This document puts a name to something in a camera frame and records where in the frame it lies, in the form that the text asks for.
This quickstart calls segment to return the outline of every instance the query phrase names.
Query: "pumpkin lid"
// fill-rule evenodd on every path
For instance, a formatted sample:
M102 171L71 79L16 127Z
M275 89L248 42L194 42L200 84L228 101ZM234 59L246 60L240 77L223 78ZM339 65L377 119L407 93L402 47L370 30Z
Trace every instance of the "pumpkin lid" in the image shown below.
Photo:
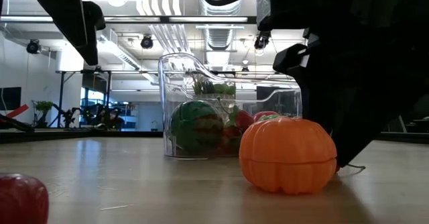
M336 157L327 132L305 119L280 117L253 124L243 135L240 158L282 164L321 163Z

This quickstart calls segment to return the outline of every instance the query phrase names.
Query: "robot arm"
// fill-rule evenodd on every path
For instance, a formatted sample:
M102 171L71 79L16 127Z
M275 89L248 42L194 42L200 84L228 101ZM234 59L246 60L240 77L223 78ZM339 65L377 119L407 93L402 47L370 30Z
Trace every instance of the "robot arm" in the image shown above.
M106 27L101 8L82 0L38 0L87 64L98 64L96 31Z

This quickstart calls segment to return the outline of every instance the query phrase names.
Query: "ceiling duct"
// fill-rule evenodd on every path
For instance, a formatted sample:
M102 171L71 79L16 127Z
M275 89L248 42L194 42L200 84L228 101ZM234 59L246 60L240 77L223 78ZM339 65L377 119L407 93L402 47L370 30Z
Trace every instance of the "ceiling duct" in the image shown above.
M205 0L200 0L203 15L210 16L234 16L240 12L241 1L237 1L225 6L212 6ZM229 61L233 37L233 25L208 25L204 29L206 50L206 60L210 65L226 65Z
M113 30L104 30L97 39L97 42L99 52L114 54L122 62L133 67L134 70L149 70L144 68L141 62L134 58L126 49L118 45L117 34ZM143 73L142 75L151 82L158 82L158 77L154 74Z

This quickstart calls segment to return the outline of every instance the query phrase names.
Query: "ventilation pipe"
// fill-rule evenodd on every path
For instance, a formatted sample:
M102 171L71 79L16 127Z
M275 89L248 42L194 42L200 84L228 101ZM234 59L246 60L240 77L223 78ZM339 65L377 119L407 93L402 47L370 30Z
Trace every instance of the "ventilation pipe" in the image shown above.
M141 0L137 2L136 8L137 8L137 11L140 13L140 15L154 14L151 10L149 0ZM152 34L154 34L155 37L158 39L159 43L161 44L164 50L166 50L168 53L175 52L175 49L173 49L173 47L171 47L171 45L168 43L168 40L159 25L150 25L149 28L152 31Z
M162 11L164 11L164 13L166 15L172 14L172 12L170 10L170 0L162 0ZM177 43L179 44L179 47L180 47L180 51L181 52L184 51L184 45L182 42L182 38L180 37L177 25L169 25L169 26L167 26L167 28L171 29L174 32L174 35L176 36L176 39L177 39Z
M158 0L152 0L151 2L152 10L154 11L155 15L162 15L160 11L160 7L158 5ZM177 53L178 49L176 46L176 43L174 42L173 36L171 35L170 31L167 28L167 25L161 25L161 31L164 33L164 36L167 38L167 44L168 46L173 49L173 52Z
M225 6L212 6L206 3L205 0L200 0L200 5L203 15L210 16L234 16L240 12L241 1L237 1ZM234 33L232 29L227 29L233 25L208 25L204 29L206 60L212 66L225 66L228 64Z
M173 11L174 15L182 14L182 12L180 11L180 0L173 0ZM185 26L183 24L179 24L176 25L176 27L178 27L178 33L180 34L180 38L182 38L184 51L190 54L191 52L189 48L188 38L186 37Z

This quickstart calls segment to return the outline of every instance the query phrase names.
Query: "potted plant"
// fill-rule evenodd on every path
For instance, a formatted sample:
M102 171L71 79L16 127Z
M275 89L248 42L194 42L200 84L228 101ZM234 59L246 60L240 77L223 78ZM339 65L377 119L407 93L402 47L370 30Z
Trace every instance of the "potted plant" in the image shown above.
M46 115L48 111L52 108L54 103L51 101L36 101L36 110L42 113L42 116L38 119L36 127L48 127L46 122Z

